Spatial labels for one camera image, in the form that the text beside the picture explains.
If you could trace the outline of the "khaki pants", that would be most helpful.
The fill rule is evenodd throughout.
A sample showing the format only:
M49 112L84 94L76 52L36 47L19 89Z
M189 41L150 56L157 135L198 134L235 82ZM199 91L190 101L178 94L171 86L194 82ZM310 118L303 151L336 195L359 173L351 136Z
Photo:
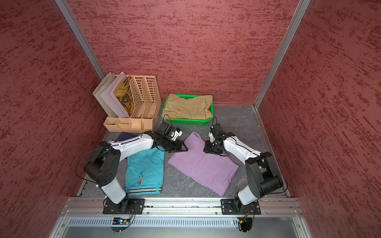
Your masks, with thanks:
M162 116L168 115L171 119L208 120L213 117L209 109L212 103L212 95L186 99L176 94L170 94Z

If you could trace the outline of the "purple pants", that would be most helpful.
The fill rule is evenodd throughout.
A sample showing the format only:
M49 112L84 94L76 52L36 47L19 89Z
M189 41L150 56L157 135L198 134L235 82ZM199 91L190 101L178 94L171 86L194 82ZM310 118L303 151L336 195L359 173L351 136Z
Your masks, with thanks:
M205 141L196 131L185 139L185 145L188 151L175 153L168 163L219 196L224 196L239 166L228 157L205 153Z

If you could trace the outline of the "green plastic basket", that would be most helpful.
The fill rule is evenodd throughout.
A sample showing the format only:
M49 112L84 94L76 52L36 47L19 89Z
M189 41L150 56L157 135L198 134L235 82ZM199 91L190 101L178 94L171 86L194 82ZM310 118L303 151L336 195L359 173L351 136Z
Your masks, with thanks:
M187 94L176 94L176 95L178 95L178 96L180 96L182 98L186 98L186 99L200 96L200 95L187 95ZM212 105L211 105L211 107L209 109L210 109L210 111L212 112L212 115L213 115L213 103L212 103ZM163 118L164 119L169 119L173 123L177 123L177 124L190 124L190 125L206 125L206 124L208 124L208 122L210 122L213 119L213 117L209 118L208 120L171 119L168 115L165 115Z

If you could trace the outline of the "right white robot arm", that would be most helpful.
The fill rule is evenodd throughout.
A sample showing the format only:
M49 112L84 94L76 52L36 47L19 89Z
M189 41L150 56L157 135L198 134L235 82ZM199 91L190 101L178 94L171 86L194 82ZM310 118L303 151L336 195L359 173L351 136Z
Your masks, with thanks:
M245 165L248 185L236 194L234 204L237 210L242 210L284 186L273 155L250 148L232 134L206 141L203 151L220 156L232 154Z

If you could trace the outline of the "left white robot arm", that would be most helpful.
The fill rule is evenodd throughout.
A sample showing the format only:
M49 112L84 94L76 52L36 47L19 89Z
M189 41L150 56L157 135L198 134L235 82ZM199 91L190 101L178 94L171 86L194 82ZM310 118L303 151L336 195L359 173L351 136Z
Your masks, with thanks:
M117 179L119 163L139 152L156 149L168 153L187 152L185 143L177 133L146 131L143 134L120 142L100 142L84 155L87 157L83 170L106 195L106 201L116 205L116 211L124 213L129 197Z

